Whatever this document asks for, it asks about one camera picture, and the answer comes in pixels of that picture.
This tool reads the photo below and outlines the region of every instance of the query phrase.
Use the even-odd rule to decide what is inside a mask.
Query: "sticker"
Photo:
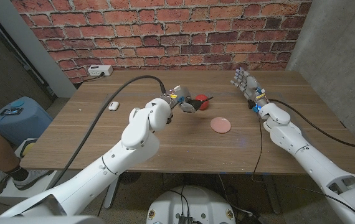
[[[257,99],[259,99],[259,98],[261,98],[261,97],[263,97],[263,96],[265,96],[264,93],[262,93],[261,95],[257,96]]]

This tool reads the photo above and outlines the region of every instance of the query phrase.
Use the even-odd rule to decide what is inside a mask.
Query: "gray wall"
[[[300,72],[355,135],[355,1],[313,0],[286,70]]]

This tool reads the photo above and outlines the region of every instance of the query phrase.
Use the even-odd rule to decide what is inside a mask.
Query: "power strip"
[[[88,69],[90,76],[99,76],[104,72],[104,76],[109,76],[113,73],[111,65],[91,65]]]

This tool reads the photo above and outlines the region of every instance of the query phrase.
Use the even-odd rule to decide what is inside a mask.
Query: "table surface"
[[[315,125],[333,136],[355,142],[323,100],[297,72],[250,72],[266,90],[268,98],[282,100],[303,113]],[[234,71],[114,71],[110,77],[84,83],[63,107],[21,166],[27,169],[63,169],[108,94],[139,75],[159,77],[167,89],[187,86],[192,94],[214,96],[208,109],[194,114],[178,107],[164,131],[156,132],[161,141],[158,153],[130,168],[140,172],[196,172],[244,174],[253,172],[260,153],[257,115],[247,107],[243,94],[230,84]],[[70,166],[83,169],[111,149],[128,124],[130,111],[143,108],[161,94],[156,81],[146,79],[127,86],[114,101],[117,111],[106,109],[92,134]],[[319,133],[283,105],[291,121],[314,147],[342,169],[355,173],[355,148],[342,145]],[[211,129],[211,119],[227,118],[232,129],[225,134]],[[262,128],[263,151],[256,173],[305,174],[299,163],[274,145]]]

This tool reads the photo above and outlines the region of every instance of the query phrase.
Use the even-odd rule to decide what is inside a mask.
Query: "red brick wall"
[[[309,0],[11,0],[71,79],[117,70],[283,70]]]

